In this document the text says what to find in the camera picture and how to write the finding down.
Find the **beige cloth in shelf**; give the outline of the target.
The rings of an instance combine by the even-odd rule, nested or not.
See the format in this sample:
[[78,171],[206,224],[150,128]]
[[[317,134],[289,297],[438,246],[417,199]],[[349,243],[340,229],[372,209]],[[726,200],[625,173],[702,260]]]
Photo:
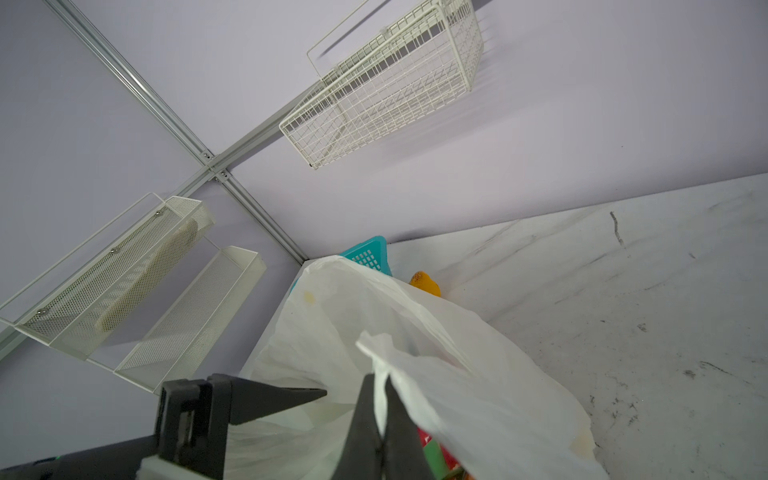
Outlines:
[[117,282],[99,302],[99,317],[94,327],[100,332],[115,329],[159,284],[194,245],[198,222],[188,220],[128,275]]

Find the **upper white mesh shelf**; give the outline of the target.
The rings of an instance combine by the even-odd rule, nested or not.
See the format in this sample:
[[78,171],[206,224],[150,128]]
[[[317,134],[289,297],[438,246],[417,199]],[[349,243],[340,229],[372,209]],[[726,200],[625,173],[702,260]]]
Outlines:
[[109,332],[94,327],[99,302],[188,220],[198,222],[193,248],[214,224],[204,203],[144,195],[3,302],[2,324],[52,349],[88,358],[119,326]]

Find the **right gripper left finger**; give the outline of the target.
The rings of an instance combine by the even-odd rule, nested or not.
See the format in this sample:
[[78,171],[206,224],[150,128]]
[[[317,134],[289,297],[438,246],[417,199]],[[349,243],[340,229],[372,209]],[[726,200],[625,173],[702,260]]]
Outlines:
[[332,480],[380,480],[382,440],[374,412],[373,374],[364,377]]

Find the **white plastic bag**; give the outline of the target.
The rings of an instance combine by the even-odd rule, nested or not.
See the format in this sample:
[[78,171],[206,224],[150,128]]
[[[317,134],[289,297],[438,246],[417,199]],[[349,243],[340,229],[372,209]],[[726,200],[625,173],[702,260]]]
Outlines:
[[325,396],[229,431],[228,479],[327,479],[373,375],[478,479],[603,479],[579,401],[476,313],[350,260],[307,266],[242,375]]

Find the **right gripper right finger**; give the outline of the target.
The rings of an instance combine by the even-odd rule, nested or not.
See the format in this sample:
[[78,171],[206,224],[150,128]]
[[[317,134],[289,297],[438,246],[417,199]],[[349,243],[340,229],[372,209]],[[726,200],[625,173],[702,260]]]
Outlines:
[[389,480],[433,480],[421,446],[418,428],[388,379],[385,383],[387,424],[382,440],[383,473]]

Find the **pink dragon fruit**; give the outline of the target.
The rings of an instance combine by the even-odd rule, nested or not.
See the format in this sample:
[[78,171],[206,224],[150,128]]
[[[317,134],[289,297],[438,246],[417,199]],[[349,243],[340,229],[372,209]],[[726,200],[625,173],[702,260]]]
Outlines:
[[437,440],[425,431],[417,433],[425,459],[435,479],[460,480],[465,478],[465,470],[460,463]]

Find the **aluminium frame rail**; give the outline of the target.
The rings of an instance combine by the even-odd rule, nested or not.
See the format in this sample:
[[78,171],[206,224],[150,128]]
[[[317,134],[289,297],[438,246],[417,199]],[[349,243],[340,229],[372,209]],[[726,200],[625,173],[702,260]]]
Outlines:
[[298,243],[231,172],[233,167],[250,159],[282,136],[279,124],[298,105],[300,97],[291,100],[223,153],[215,155],[73,2],[47,1],[45,5],[200,164],[200,169],[175,190],[176,195],[189,197],[206,184],[216,182],[294,260],[300,264],[309,260]]

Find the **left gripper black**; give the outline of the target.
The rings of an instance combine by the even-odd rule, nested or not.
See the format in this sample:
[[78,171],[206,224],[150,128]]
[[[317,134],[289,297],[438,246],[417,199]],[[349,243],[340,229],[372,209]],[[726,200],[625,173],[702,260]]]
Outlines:
[[319,388],[277,387],[225,374],[162,385],[155,436],[3,469],[2,479],[135,479],[158,454],[211,479],[224,475],[228,429],[327,395]]

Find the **orange fake pear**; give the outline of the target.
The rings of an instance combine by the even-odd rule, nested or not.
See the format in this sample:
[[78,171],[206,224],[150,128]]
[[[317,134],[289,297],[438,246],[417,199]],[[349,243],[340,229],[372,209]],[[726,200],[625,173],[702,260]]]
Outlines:
[[415,273],[412,276],[409,284],[434,296],[442,296],[439,285],[427,273],[423,271]]

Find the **teal plastic basket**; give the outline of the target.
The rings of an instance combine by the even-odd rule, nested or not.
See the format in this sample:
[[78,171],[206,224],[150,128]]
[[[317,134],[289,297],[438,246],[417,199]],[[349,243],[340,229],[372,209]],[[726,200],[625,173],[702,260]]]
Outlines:
[[337,256],[385,275],[392,275],[388,262],[387,241],[381,235],[371,237],[341,253],[337,253]]

